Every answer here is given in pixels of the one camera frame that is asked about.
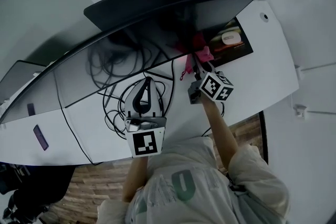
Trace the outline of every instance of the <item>white t-shirt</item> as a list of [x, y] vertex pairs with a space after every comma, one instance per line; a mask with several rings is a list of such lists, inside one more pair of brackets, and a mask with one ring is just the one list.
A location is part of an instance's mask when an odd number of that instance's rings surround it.
[[[229, 174], [235, 185], [244, 186], [281, 222], [286, 222], [287, 189], [272, 174], [257, 147], [241, 147], [230, 162]], [[148, 182], [130, 204], [104, 201], [97, 223], [240, 223], [230, 182], [217, 170], [209, 137], [165, 148], [149, 159], [148, 176]]]

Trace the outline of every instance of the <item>desk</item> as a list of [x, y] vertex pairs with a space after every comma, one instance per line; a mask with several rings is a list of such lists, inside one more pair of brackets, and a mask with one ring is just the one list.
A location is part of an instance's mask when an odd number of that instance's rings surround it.
[[[260, 18], [265, 13], [269, 21]], [[267, 2], [252, 2], [237, 16], [252, 48], [253, 53], [227, 63], [217, 70], [235, 86], [225, 102], [225, 121], [235, 124], [277, 103], [299, 88], [293, 60], [281, 29]], [[199, 136], [209, 124], [201, 105], [190, 105], [187, 90], [193, 82], [192, 74], [180, 76], [185, 67], [185, 57], [174, 61], [175, 91], [167, 114], [164, 144]], [[153, 70], [171, 75], [171, 63]], [[115, 94], [121, 93], [139, 74], [119, 83]], [[166, 84], [163, 97], [165, 105], [171, 91]], [[108, 108], [116, 105], [111, 100]], [[94, 94], [64, 110], [79, 142], [93, 162], [111, 161], [131, 156], [128, 144], [109, 130], [104, 122], [102, 96]], [[43, 151], [33, 133], [38, 124], [49, 144]], [[81, 152], [66, 125], [60, 110], [34, 115], [2, 124], [0, 130], [0, 161], [25, 165], [69, 165], [85, 164], [88, 160]]]

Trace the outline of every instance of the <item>curved monitor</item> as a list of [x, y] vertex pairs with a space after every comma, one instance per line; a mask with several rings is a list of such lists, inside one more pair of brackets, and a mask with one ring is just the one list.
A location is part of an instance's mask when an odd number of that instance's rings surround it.
[[[223, 27], [253, 0], [102, 0], [85, 15], [104, 32], [37, 76], [0, 118], [67, 108], [130, 76], [194, 51], [193, 36]], [[178, 50], [176, 44], [183, 45]]]

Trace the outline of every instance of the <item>computer mouse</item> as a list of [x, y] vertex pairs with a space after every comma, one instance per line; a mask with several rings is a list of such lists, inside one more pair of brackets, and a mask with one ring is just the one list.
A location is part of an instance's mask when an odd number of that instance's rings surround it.
[[222, 41], [225, 45], [232, 45], [241, 42], [240, 34], [235, 31], [229, 31], [222, 34]]

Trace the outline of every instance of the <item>wall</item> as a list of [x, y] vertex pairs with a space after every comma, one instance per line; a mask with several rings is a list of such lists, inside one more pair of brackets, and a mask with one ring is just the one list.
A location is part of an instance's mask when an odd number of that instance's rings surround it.
[[83, 15], [90, 5], [91, 0], [0, 0], [0, 79], [16, 60], [46, 63], [97, 33]]
[[[267, 0], [280, 20], [294, 62], [309, 68], [336, 62], [336, 0]], [[336, 67], [318, 69], [300, 82], [293, 101], [336, 112]], [[270, 166], [291, 192], [292, 223], [326, 223], [336, 209], [336, 116], [298, 121], [290, 98], [265, 111]]]

